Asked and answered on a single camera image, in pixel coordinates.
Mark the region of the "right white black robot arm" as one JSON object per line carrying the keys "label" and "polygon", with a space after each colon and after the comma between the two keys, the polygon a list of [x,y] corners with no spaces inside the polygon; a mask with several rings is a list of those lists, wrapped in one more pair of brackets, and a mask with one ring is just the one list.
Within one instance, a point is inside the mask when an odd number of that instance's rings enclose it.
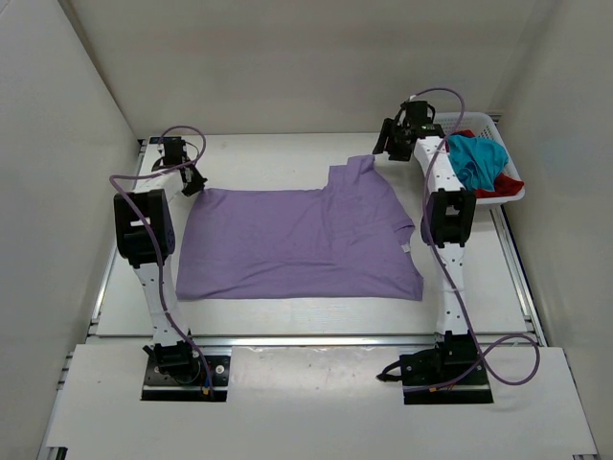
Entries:
{"label": "right white black robot arm", "polygon": [[447,138],[435,122],[435,108],[410,98],[383,122],[375,154],[392,161],[417,159],[424,174],[420,233],[433,256],[439,290],[435,344],[399,359],[407,393],[431,395],[448,389],[477,365],[478,346],[465,307],[464,255],[476,197],[454,172]]}

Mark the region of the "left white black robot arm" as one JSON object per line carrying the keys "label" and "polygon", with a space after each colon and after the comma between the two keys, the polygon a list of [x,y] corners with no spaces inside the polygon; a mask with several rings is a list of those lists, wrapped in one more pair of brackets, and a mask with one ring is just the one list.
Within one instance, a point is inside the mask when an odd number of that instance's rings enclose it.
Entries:
{"label": "left white black robot arm", "polygon": [[210,367],[196,349],[178,305],[170,261],[176,246],[169,202],[194,196],[206,179],[188,155],[181,137],[159,137],[159,157],[141,176],[112,175],[117,248],[134,270],[145,295],[153,343],[145,352],[160,374],[180,385],[210,380]]}

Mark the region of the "purple t-shirt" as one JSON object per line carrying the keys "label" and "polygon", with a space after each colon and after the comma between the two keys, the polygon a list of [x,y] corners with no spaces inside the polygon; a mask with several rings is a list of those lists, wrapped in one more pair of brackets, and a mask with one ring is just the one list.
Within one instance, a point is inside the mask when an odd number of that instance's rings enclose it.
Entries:
{"label": "purple t-shirt", "polygon": [[209,189],[183,234],[176,295],[419,301],[415,224],[371,155],[329,168],[322,189]]}

